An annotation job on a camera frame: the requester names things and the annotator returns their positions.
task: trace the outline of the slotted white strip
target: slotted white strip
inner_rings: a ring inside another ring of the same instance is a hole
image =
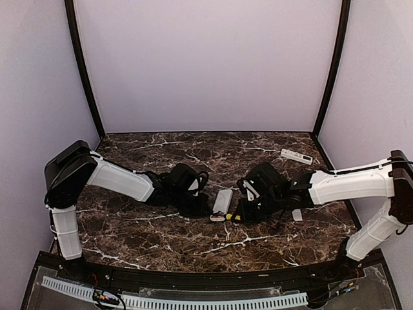
[[[93,289],[89,287],[71,284],[48,276],[43,277],[42,286],[77,299],[92,302]],[[306,293],[260,299],[215,302],[160,300],[127,294],[123,294],[122,299],[126,304],[126,308],[130,310],[273,310],[308,304]]]

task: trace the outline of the brown marble surface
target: brown marble surface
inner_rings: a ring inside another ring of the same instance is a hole
[[[283,148],[314,157],[312,166],[281,158]],[[210,205],[220,189],[233,189],[232,210],[240,195],[236,181],[258,163],[269,161],[289,178],[324,166],[306,133],[110,134],[97,151],[137,171],[168,172],[179,162],[206,170],[210,181],[204,192]],[[153,271],[262,271],[325,262],[334,259],[339,243],[356,231],[343,202],[305,209],[302,222],[286,212],[278,231],[278,214],[270,223],[212,223],[96,187],[83,191],[77,210],[89,262]]]

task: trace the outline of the yellow object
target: yellow object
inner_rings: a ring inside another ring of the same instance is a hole
[[[232,217],[232,214],[228,213],[228,214],[227,214],[227,220],[230,221],[230,220],[231,220],[231,217]],[[237,215],[237,216],[235,217],[235,219],[236,219],[237,221],[241,221],[241,217],[240,217],[239,215]]]

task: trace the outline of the remote control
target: remote control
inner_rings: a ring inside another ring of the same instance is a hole
[[[232,199],[232,189],[223,189],[218,192],[210,220],[213,222],[225,221]]]
[[[293,152],[292,150],[281,150],[281,157],[289,158],[291,160],[299,161],[300,163],[306,163],[307,165],[312,164],[312,157],[307,155],[302,155],[297,152]]]

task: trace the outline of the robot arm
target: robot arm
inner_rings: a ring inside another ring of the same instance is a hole
[[[46,165],[45,176],[45,204],[65,260],[82,256],[76,203],[87,185],[103,187],[149,205],[174,205],[183,216],[210,214],[208,196],[200,193],[208,174],[197,173],[182,163],[164,174],[136,172],[104,159],[90,150],[86,142],[77,141]]]
[[[357,265],[393,232],[413,223],[413,169],[400,150],[389,159],[345,170],[317,170],[287,180],[269,163],[253,168],[238,181],[247,195],[235,215],[258,222],[282,209],[312,208],[336,200],[382,196],[380,210],[356,234],[345,240],[343,255]]]

